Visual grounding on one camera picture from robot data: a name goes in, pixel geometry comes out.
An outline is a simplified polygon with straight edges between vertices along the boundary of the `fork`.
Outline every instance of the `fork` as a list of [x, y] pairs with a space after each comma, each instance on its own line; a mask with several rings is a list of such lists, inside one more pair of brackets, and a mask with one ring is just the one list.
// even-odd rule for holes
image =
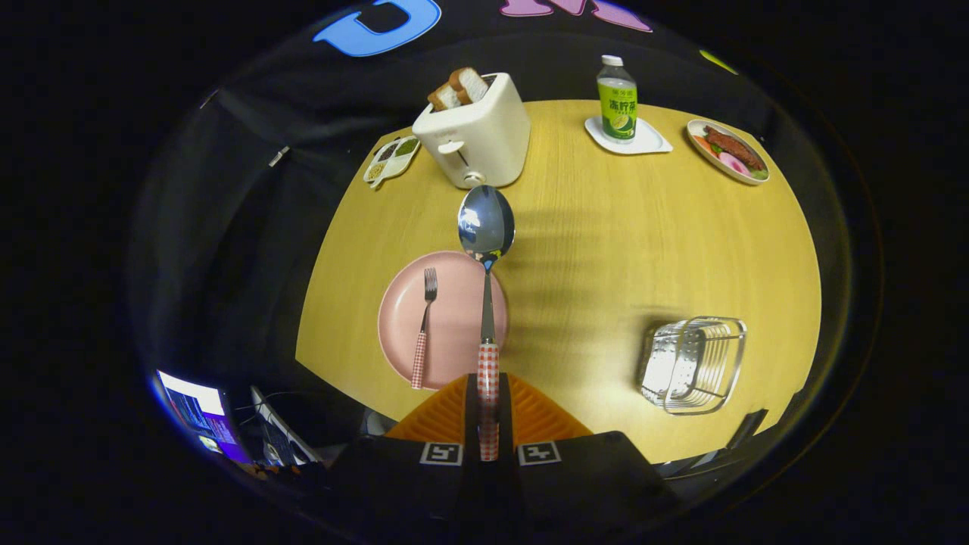
[[421, 333], [418, 335], [418, 347], [414, 351], [414, 369], [411, 373], [411, 388], [419, 390], [423, 387], [423, 359], [427, 350], [427, 312], [430, 304], [437, 299], [437, 271], [433, 267], [424, 269], [424, 318], [421, 322]]

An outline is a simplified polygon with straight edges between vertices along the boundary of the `table surface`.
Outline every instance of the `table surface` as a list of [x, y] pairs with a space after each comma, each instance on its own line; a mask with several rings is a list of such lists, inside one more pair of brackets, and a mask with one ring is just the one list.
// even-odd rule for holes
[[[626, 433], [652, 463], [723, 448], [762, 408], [777, 422], [814, 359], [821, 283], [797, 198], [763, 148], [760, 186], [734, 181], [687, 141], [687, 112], [639, 105], [669, 153], [617, 155], [583, 121], [598, 101], [526, 103], [524, 170], [502, 188], [516, 240], [495, 266], [508, 298], [502, 370], [539, 388], [595, 433]], [[390, 133], [374, 149], [410, 129]], [[416, 391], [381, 351], [377, 314], [393, 277], [423, 254], [460, 250], [465, 190], [421, 150], [373, 191], [368, 155], [320, 248], [303, 305], [297, 360], [367, 406], [400, 420], [433, 392]], [[479, 308], [469, 312], [480, 313]], [[737, 317], [749, 335], [730, 400], [701, 416], [647, 401], [638, 369], [644, 332], [696, 315]]]

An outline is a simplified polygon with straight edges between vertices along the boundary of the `metal spoon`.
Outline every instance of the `metal spoon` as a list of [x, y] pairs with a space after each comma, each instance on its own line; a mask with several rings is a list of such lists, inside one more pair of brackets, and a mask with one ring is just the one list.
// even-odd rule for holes
[[500, 191], [479, 185], [464, 197], [457, 213], [457, 235], [464, 252], [484, 265], [482, 343], [478, 350], [478, 437], [481, 459], [498, 458], [498, 344], [491, 304], [491, 267], [515, 240], [512, 207]]

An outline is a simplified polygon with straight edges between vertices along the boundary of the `meat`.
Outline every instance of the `meat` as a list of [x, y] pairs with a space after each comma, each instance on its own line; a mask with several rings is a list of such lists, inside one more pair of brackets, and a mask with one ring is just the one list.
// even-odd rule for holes
[[764, 161], [750, 152], [747, 146], [741, 144], [734, 137], [729, 137], [721, 132], [718, 132], [713, 127], [707, 125], [706, 127], [706, 141], [719, 146], [721, 149], [730, 153], [732, 156], [740, 160], [744, 165], [747, 165], [755, 171], [762, 171], [764, 166]]

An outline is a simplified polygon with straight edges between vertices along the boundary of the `computer screen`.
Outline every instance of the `computer screen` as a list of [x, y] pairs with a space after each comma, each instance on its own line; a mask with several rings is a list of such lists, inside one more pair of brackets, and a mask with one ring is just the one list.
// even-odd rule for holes
[[193, 384], [158, 371], [175, 417], [208, 450], [241, 464], [252, 462], [233, 433], [222, 395], [215, 388]]

